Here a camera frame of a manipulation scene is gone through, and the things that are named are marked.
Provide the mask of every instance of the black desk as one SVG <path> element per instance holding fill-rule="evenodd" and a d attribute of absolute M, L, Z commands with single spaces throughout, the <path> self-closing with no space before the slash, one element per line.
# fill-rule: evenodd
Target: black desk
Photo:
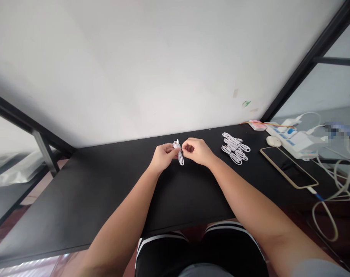
<path fill-rule="evenodd" d="M 222 132 L 241 138 L 252 150 L 249 161 L 235 165 L 221 151 Z M 259 152 L 268 133 L 248 125 L 78 149 L 0 244 L 0 267 L 87 249 L 101 226 L 130 192 L 151 161 L 157 145 L 202 138 L 211 150 L 277 205 L 315 202 L 307 190 L 293 188 Z M 336 191 L 333 180 L 312 161 L 298 163 L 320 183 L 323 196 Z M 158 180 L 144 235 L 233 217 L 221 189 L 204 166 L 174 160 Z"/>

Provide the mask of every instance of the forearm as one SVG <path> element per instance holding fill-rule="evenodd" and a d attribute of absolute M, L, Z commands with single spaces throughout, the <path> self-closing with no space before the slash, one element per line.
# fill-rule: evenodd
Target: forearm
<path fill-rule="evenodd" d="M 122 276 L 142 233 L 159 175 L 150 169 L 143 173 L 92 242 L 83 272 Z"/>
<path fill-rule="evenodd" d="M 279 276 L 290 276 L 305 259 L 335 263 L 282 210 L 227 164 L 216 158 L 209 168 L 238 221 L 260 243 Z"/>
<path fill-rule="evenodd" d="M 296 225 L 265 195 L 219 158 L 210 165 L 240 223 L 259 241 L 294 230 Z"/>

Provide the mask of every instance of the white power strip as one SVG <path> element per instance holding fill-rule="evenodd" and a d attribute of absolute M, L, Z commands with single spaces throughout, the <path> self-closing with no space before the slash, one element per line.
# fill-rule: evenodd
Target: white power strip
<path fill-rule="evenodd" d="M 282 146 L 296 159 L 299 160 L 311 160 L 313 158 L 318 157 L 318 151 L 313 151 L 310 153 L 307 152 L 296 152 L 293 149 L 293 146 L 295 145 L 289 138 L 287 138 L 283 133 L 278 131 L 278 128 L 272 125 L 266 124 L 266 132 L 268 132 L 271 136 L 277 137 L 281 142 Z"/>

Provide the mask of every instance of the left hand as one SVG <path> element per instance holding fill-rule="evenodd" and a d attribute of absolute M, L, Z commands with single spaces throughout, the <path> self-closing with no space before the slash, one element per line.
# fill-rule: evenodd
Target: left hand
<path fill-rule="evenodd" d="M 169 166 L 172 159 L 178 158 L 180 150 L 181 148 L 174 148 L 170 143 L 157 146 L 148 169 L 161 173 Z"/>

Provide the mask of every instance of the pink object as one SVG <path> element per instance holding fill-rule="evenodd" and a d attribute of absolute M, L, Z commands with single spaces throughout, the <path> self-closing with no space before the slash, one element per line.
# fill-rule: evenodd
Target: pink object
<path fill-rule="evenodd" d="M 248 121 L 249 125 L 252 127 L 253 130 L 255 131 L 265 131 L 266 130 L 266 126 L 264 124 L 261 123 L 261 121 L 259 120 L 250 120 Z"/>

